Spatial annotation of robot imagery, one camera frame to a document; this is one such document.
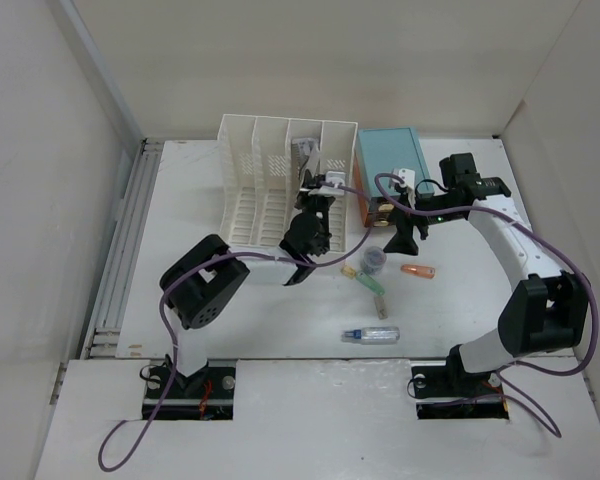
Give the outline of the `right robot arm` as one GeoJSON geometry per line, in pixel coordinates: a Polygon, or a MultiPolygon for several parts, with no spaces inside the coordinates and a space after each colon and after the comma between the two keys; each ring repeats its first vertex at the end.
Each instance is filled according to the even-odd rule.
{"type": "Polygon", "coordinates": [[[524,365],[531,354],[575,347],[589,329],[584,359],[571,371],[580,373],[591,362],[599,337],[599,310],[586,276],[527,226],[505,182],[479,174],[472,154],[453,154],[439,166],[443,185],[433,196],[419,194],[409,169],[375,176],[376,184],[390,184],[380,190],[393,207],[390,216],[396,226],[386,252],[417,255],[415,233],[426,239],[431,226],[464,219],[495,255],[511,296],[493,330],[454,346],[441,366],[413,368],[417,398],[483,395],[487,381],[498,372],[524,365]]]}

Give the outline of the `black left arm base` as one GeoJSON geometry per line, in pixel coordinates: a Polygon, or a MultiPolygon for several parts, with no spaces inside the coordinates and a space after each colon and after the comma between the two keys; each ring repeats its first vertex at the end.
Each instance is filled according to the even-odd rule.
{"type": "Polygon", "coordinates": [[[168,360],[152,362],[141,368],[140,379],[145,383],[141,406],[143,420],[148,420],[163,393],[155,420],[166,421],[230,421],[234,415],[234,394],[237,362],[212,360],[192,377],[180,374],[166,389],[171,373],[168,360]]]}

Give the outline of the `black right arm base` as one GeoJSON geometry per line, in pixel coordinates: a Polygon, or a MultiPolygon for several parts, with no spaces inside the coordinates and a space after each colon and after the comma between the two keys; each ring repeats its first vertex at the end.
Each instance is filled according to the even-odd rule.
{"type": "Polygon", "coordinates": [[[409,394],[419,420],[508,420],[503,389],[494,372],[454,376],[446,365],[415,364],[409,394]]]}

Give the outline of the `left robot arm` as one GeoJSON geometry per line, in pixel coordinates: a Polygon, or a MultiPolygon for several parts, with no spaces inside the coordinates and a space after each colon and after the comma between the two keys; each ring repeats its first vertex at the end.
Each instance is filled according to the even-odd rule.
{"type": "Polygon", "coordinates": [[[180,348],[193,330],[214,321],[247,281],[294,286],[316,269],[314,257],[330,251],[329,209],[346,185],[345,174],[304,172],[294,208],[299,213],[276,247],[252,252],[233,248],[217,234],[204,237],[160,278],[164,305],[179,327],[172,335],[180,348]]]}

